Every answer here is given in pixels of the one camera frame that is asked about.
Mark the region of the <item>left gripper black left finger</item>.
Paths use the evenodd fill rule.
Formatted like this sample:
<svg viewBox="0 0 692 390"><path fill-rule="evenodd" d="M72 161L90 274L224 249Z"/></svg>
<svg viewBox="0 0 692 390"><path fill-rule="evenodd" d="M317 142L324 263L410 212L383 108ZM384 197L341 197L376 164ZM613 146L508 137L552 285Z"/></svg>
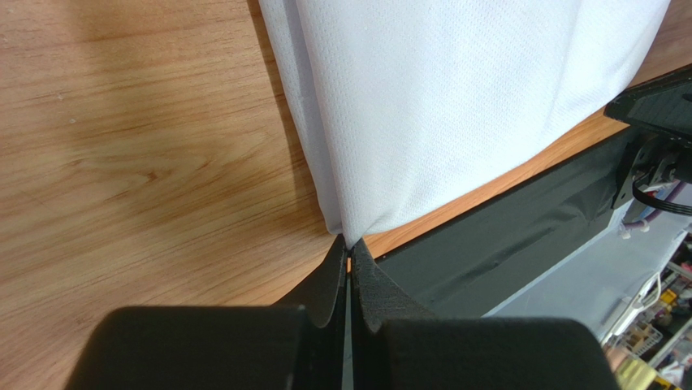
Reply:
<svg viewBox="0 0 692 390"><path fill-rule="evenodd" d="M69 389L338 389L348 248L272 305L129 306L94 329Z"/></svg>

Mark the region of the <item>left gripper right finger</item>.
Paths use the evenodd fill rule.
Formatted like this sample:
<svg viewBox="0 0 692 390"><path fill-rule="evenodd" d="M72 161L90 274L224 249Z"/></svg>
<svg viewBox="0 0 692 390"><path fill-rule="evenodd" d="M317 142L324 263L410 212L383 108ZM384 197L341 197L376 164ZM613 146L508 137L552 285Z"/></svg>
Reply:
<svg viewBox="0 0 692 390"><path fill-rule="evenodd" d="M568 318L440 318L351 251L357 389L615 389L591 332Z"/></svg>

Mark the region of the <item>white t-shirt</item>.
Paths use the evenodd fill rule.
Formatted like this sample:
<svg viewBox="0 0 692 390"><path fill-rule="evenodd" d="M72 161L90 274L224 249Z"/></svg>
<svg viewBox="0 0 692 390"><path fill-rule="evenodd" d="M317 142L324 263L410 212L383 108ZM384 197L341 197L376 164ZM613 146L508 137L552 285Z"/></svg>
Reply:
<svg viewBox="0 0 692 390"><path fill-rule="evenodd" d="M327 231L349 245L520 166L642 66L666 1L262 1Z"/></svg>

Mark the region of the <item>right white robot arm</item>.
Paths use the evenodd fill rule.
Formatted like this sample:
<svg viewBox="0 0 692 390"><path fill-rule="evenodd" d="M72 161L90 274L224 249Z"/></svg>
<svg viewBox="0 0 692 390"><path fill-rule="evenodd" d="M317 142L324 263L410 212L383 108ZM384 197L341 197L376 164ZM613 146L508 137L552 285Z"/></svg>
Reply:
<svg viewBox="0 0 692 390"><path fill-rule="evenodd" d="M605 106L604 114L691 147L691 66L626 89Z"/></svg>

